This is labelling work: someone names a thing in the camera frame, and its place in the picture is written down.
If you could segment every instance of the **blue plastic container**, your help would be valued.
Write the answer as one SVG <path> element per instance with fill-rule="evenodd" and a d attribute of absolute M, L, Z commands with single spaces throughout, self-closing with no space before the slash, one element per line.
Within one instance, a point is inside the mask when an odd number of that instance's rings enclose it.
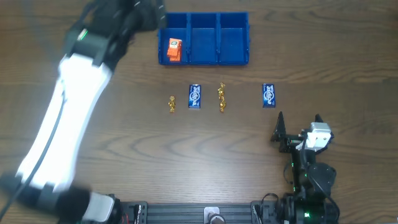
<path fill-rule="evenodd" d="M 169 12 L 159 30 L 161 65 L 245 65 L 250 38 L 247 12 Z M 181 62 L 167 57 L 169 39 L 182 40 Z"/>

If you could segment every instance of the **white logo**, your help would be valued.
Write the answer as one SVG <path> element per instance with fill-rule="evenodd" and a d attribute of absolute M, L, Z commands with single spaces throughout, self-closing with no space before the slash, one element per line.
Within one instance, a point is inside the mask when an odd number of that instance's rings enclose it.
<path fill-rule="evenodd" d="M 200 99 L 200 86 L 193 87 L 193 91 L 189 95 L 189 99 L 192 100 L 192 106 L 198 105 L 198 100 Z"/>
<path fill-rule="evenodd" d="M 264 93 L 264 99 L 268 101 L 268 104 L 271 104 L 271 100 L 273 100 L 274 97 L 274 86 L 267 86 L 267 90 Z"/>

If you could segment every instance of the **wooden table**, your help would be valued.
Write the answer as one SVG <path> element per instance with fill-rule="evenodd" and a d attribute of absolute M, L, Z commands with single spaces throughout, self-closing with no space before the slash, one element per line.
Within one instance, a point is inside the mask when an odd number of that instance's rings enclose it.
<path fill-rule="evenodd" d="M 0 172 L 16 169 L 29 151 L 52 96 L 65 31 L 87 3 L 32 2 L 0 1 Z M 249 65 L 164 67 L 156 32 L 137 34 L 93 112 L 77 181 L 149 203 L 282 196 L 292 189 L 282 176 L 289 155 L 269 142 L 277 114 L 284 112 L 293 134 L 320 113 L 335 139 L 317 159 L 337 170 L 332 196 L 340 223 L 396 222 L 398 1 L 169 0 L 166 6 L 248 11 Z M 219 82 L 226 83 L 224 114 Z M 187 108 L 190 83 L 202 84 L 198 111 Z M 262 83 L 275 83 L 275 109 L 262 108 Z M 3 222 L 56 219 L 16 203 Z"/>

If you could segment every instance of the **blue bin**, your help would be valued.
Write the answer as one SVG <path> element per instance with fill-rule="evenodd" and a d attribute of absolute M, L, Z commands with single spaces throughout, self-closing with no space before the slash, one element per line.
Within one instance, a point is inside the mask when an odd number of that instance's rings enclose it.
<path fill-rule="evenodd" d="M 249 62 L 246 12 L 170 12 L 159 30 L 161 65 L 245 65 Z M 182 40 L 181 62 L 167 57 L 169 39 Z"/>

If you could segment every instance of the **gold wrapped candy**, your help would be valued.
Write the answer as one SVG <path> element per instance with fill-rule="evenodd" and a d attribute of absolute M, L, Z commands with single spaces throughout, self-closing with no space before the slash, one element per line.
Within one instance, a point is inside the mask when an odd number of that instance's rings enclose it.
<path fill-rule="evenodd" d="M 225 87 L 225 84 L 221 82 L 220 85 L 221 85 L 221 87 L 218 89 L 218 99 L 221 100 L 221 102 L 220 102 L 220 111 L 223 113 L 224 112 L 224 108 L 226 106 L 225 99 L 224 99 L 224 87 Z"/>
<path fill-rule="evenodd" d="M 169 106 L 170 106 L 170 113 L 174 113 L 174 109 L 175 109 L 175 97 L 174 96 L 170 96 Z"/>

